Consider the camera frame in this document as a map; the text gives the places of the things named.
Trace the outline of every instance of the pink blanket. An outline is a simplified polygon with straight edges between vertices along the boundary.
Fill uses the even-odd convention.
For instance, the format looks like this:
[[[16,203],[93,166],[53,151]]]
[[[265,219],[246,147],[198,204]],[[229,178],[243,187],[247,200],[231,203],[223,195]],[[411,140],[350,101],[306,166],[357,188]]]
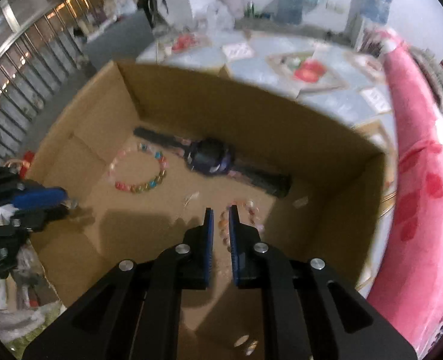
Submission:
[[[393,226],[368,300],[422,356],[443,323],[443,144],[424,76],[403,42],[384,36],[400,160]]]

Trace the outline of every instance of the colorful bead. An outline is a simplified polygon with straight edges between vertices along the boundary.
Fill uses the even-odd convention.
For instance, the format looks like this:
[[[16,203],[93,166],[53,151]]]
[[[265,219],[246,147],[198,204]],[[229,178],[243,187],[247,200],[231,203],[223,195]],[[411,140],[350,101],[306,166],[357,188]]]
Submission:
[[[227,219],[222,219],[218,222],[218,228],[219,229],[224,229],[225,227],[228,226],[228,220]]]
[[[160,165],[160,172],[158,175],[150,180],[148,183],[139,184],[139,185],[131,185],[131,184],[125,184],[120,181],[113,180],[114,178],[114,171],[116,164],[119,162],[119,159],[122,157],[125,157],[127,154],[134,152],[134,151],[142,151],[147,152],[150,154],[154,154],[155,159],[158,160],[158,163]],[[168,162],[166,160],[166,157],[163,156],[163,153],[161,151],[154,152],[153,148],[149,145],[146,145],[144,143],[138,143],[136,146],[132,146],[131,148],[128,148],[126,150],[120,150],[118,152],[117,158],[115,158],[112,163],[108,166],[108,176],[109,179],[111,179],[111,183],[114,183],[114,186],[119,191],[127,191],[131,193],[141,193],[144,191],[151,190],[155,188],[158,184],[161,184],[163,181],[163,178],[166,176],[165,169],[168,167]]]
[[[218,229],[220,230],[220,237],[223,241],[223,244],[227,247],[228,251],[230,251],[230,242],[229,242],[229,221],[228,221],[228,213],[230,207],[236,204],[238,209],[240,207],[244,207],[248,212],[248,220],[252,226],[254,226],[259,234],[262,234],[265,230],[265,227],[262,224],[257,224],[259,221],[259,217],[256,214],[260,211],[257,207],[255,207],[254,203],[251,200],[235,200],[220,215],[220,221],[218,222]]]

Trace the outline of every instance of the white paper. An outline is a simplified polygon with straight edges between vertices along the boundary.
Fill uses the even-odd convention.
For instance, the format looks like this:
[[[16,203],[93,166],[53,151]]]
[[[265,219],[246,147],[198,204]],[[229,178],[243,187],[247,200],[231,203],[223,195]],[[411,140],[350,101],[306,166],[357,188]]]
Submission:
[[[364,89],[360,94],[366,102],[376,111],[377,114],[384,114],[391,111],[391,105],[383,94],[376,88]]]
[[[247,59],[254,57],[254,50],[247,43],[226,44],[222,48],[228,62],[235,59]]]

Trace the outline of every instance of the gray floor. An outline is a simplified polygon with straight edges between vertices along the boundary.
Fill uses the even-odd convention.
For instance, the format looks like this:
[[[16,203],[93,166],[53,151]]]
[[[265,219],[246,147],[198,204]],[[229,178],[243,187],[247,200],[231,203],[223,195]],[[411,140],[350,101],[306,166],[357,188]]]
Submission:
[[[70,76],[59,88],[57,93],[46,104],[43,112],[35,119],[28,134],[23,139],[19,149],[21,156],[28,150],[36,152],[41,141],[48,133],[52,124],[57,120],[66,105],[71,102],[78,91],[93,76],[92,69],[84,68]]]

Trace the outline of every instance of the bolt head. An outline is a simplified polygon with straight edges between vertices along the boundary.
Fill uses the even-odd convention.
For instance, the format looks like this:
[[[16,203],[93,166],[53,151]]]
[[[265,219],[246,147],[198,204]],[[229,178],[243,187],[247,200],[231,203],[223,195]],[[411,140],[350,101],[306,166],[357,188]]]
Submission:
[[[187,254],[190,252],[190,245],[187,245],[187,244],[176,245],[175,251],[178,254]]]
[[[312,259],[310,261],[310,265],[312,266],[312,268],[314,269],[318,269],[321,270],[325,267],[325,262],[322,259]]]
[[[257,242],[253,245],[253,249],[258,253],[266,253],[268,251],[268,245],[264,242]]]
[[[134,267],[133,261],[130,259],[124,259],[122,262],[118,264],[118,268],[120,268],[121,271],[131,271]]]

